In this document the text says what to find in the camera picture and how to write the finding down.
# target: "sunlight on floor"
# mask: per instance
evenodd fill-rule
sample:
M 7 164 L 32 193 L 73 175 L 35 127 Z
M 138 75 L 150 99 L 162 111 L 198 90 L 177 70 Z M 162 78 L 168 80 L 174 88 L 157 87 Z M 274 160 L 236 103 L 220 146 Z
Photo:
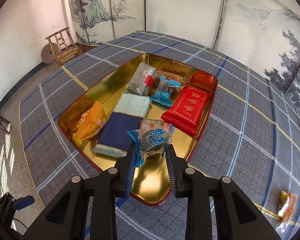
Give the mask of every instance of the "sunlight on floor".
M 5 135 L 5 141 L 2 144 L 0 152 L 0 198 L 9 191 L 7 181 L 13 171 L 14 150 L 11 146 L 10 135 Z

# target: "gray wrapped snack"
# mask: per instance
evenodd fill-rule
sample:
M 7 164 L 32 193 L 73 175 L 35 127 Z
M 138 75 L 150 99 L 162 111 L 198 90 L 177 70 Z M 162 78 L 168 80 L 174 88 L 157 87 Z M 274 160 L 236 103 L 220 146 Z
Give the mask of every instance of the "gray wrapped snack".
M 138 96 L 147 96 L 156 77 L 157 70 L 154 67 L 140 63 L 127 85 L 127 90 Z

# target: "tray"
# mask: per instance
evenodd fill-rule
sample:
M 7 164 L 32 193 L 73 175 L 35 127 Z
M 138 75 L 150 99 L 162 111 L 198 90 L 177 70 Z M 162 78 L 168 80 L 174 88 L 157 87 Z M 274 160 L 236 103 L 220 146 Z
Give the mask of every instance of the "tray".
M 186 160 L 189 159 L 207 122 L 218 84 L 218 80 L 214 76 L 187 64 L 157 55 L 142 54 L 135 57 L 90 88 L 84 95 L 69 106 L 58 119 L 58 125 L 62 132 L 82 156 L 99 171 L 113 167 L 117 159 L 92 152 L 90 149 L 95 147 L 98 135 L 92 139 L 78 141 L 73 137 L 73 128 L 80 120 L 81 115 L 92 107 L 95 101 L 99 101 L 102 104 L 108 118 L 119 101 L 122 91 L 126 91 L 127 83 L 141 62 L 149 64 L 158 70 L 169 71 L 181 76 L 192 77 L 194 74 L 196 74 L 196 76 L 200 75 L 204 77 L 203 82 L 202 79 L 198 82 L 197 79 L 192 78 L 189 85 L 205 90 L 212 95 L 203 111 L 199 130 L 195 137 L 192 138 L 179 129 L 174 130 L 172 144 L 177 156 L 185 158 Z M 153 94 L 154 91 L 155 89 L 152 89 L 149 95 Z M 171 101 L 174 102 L 177 97 L 178 93 L 173 92 Z M 167 107 L 153 102 L 150 105 L 146 118 L 160 119 L 161 114 L 167 109 Z M 140 168 L 136 168 L 132 191 L 130 193 L 134 198 L 146 205 L 156 206 L 164 202 L 169 191 L 170 181 L 165 157 L 147 158 Z

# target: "dark baseboard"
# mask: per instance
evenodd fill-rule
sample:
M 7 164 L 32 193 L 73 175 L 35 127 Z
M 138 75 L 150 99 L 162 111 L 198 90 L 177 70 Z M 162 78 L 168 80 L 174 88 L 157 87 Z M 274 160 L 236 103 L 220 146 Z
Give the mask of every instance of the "dark baseboard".
M 4 106 L 4 104 L 9 100 L 9 98 L 34 74 L 36 74 L 40 69 L 44 68 L 46 63 L 39 63 L 33 69 L 31 69 L 27 74 L 25 74 L 9 91 L 8 93 L 1 99 L 0 101 L 0 109 Z

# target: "plaid tablecloth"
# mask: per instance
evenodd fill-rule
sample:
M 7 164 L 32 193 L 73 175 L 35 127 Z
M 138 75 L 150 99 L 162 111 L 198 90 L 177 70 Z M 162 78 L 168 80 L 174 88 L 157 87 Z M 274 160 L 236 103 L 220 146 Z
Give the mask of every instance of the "plaid tablecloth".
M 214 178 L 230 176 L 275 227 L 281 191 L 298 195 L 292 222 L 300 226 L 300 111 L 269 80 L 228 56 L 177 37 L 136 31 L 73 59 L 20 103 L 21 134 L 34 184 L 45 205 L 75 175 L 98 175 L 65 138 L 58 117 L 118 66 L 153 53 L 218 78 L 206 128 L 190 164 Z M 216 238 L 211 199 L 213 234 Z M 169 196 L 158 207 L 134 198 L 116 202 L 119 239 L 184 239 L 186 199 Z M 89 238 L 89 219 L 87 221 Z

